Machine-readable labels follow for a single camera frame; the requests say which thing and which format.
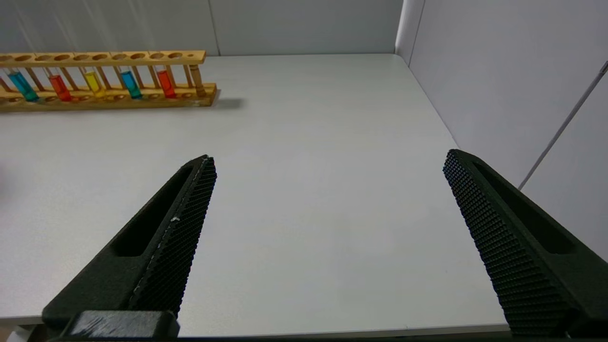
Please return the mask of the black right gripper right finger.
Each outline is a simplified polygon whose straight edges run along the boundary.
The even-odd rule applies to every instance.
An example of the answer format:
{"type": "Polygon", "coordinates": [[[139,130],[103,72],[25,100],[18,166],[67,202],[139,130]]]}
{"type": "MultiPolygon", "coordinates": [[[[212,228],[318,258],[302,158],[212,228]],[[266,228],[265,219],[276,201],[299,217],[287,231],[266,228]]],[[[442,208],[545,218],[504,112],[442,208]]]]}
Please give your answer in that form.
{"type": "Polygon", "coordinates": [[[443,173],[511,336],[605,342],[606,261],[477,156],[451,149],[443,173]]]}

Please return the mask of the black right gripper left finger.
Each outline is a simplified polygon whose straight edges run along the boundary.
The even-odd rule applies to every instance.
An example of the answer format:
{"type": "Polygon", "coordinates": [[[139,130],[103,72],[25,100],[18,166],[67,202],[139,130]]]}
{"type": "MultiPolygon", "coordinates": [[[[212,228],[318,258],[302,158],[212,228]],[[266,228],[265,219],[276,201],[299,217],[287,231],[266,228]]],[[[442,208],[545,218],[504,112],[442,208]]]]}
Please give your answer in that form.
{"type": "Polygon", "coordinates": [[[180,312],[217,179],[214,159],[184,164],[43,309],[65,328],[87,310],[180,312]]]}

